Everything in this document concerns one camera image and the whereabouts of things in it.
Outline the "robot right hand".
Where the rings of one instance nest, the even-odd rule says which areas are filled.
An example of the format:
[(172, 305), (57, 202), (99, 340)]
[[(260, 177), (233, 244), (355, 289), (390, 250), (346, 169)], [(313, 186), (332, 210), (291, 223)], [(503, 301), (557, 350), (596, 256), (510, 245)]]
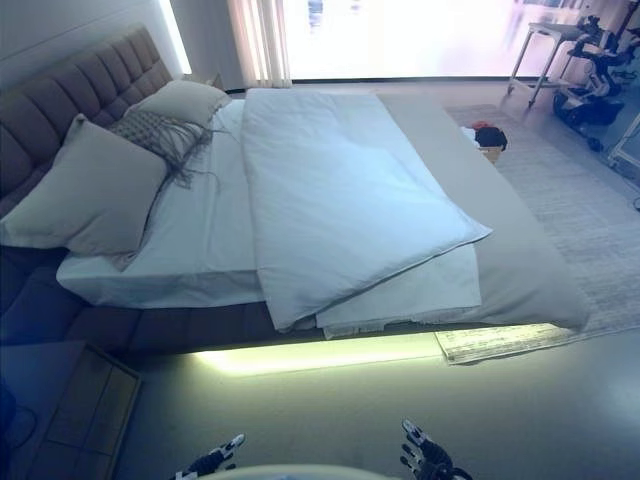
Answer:
[(409, 419), (402, 420), (407, 443), (401, 445), (404, 452), (400, 462), (405, 465), (415, 479), (468, 479), (472, 476), (463, 468), (454, 465), (451, 456), (434, 442), (422, 428)]

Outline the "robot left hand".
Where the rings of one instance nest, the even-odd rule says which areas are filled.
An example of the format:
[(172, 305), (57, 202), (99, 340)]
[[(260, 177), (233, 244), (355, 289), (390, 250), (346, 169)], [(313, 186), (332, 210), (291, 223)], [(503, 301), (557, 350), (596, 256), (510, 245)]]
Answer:
[(237, 450), (245, 440), (245, 434), (241, 433), (236, 435), (229, 442), (197, 458), (186, 469), (177, 471), (172, 476), (172, 479), (199, 479), (200, 477), (215, 473), (220, 466), (228, 462), (237, 453)]

